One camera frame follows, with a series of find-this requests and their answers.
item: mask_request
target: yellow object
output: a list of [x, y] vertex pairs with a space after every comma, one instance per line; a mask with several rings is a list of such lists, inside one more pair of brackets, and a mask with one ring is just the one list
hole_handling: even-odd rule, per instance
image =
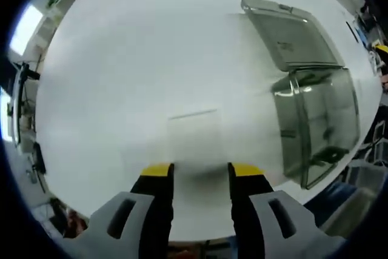
[[167, 176], [170, 165], [171, 163], [161, 163], [157, 165], [152, 165], [145, 168], [140, 175], [164, 177], [164, 176]]
[[375, 48], [388, 53], [388, 47], [386, 45], [377, 45]]
[[259, 169], [256, 166], [243, 164], [243, 163], [232, 163], [233, 168], [235, 169], [236, 176], [253, 176], [253, 175], [262, 175], [264, 171]]

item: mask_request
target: window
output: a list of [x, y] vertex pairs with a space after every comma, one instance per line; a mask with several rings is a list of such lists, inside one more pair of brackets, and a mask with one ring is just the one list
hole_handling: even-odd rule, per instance
[[7, 116], [7, 104], [11, 98], [5, 91], [0, 91], [0, 126], [1, 126], [1, 137], [3, 141], [12, 141], [12, 137], [9, 133], [8, 116]]
[[11, 49], [17, 54], [21, 56], [24, 54], [25, 48], [42, 17], [43, 14], [33, 5], [28, 5], [24, 10], [10, 43]]

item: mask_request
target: white tabletop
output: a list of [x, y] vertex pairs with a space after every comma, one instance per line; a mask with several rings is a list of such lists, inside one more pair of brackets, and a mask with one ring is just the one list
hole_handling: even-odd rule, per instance
[[[361, 143], [381, 86], [346, 26], [352, 16], [335, 0], [271, 1], [311, 12], [327, 30], [353, 78]], [[187, 173], [209, 166], [203, 161], [257, 165], [300, 203], [335, 179], [356, 149], [311, 190], [283, 176], [270, 86], [284, 73], [240, 2], [76, 0], [50, 44], [37, 97], [37, 140], [59, 199], [89, 216], [148, 165], [185, 161], [176, 168], [170, 240], [209, 240], [234, 230], [227, 175]]]

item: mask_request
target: transparent plastic container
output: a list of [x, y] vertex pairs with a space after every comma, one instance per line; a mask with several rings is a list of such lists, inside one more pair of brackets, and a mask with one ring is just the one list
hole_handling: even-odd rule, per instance
[[358, 104], [349, 70], [298, 69], [272, 86], [284, 174], [311, 188], [360, 137]]

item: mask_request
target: cable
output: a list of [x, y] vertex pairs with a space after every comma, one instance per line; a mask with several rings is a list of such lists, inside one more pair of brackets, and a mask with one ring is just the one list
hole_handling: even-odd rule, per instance
[[49, 215], [49, 207], [48, 207], [49, 204], [46, 203], [45, 206], [46, 206], [46, 218], [50, 219], [49, 216], [48, 216]]
[[23, 84], [23, 88], [24, 88], [24, 96], [25, 96], [25, 101], [28, 105], [28, 109], [32, 110], [32, 106], [30, 105], [29, 101], [32, 101], [28, 98], [27, 96], [27, 88], [25, 87], [25, 83]]
[[39, 60], [30, 60], [30, 61], [24, 61], [24, 60], [22, 60], [22, 61], [17, 61], [17, 62], [14, 62], [14, 63], [40, 63], [40, 62], [42, 62], [42, 61], [44, 61], [44, 59], [45, 58], [42, 58], [42, 59], [39, 59]]

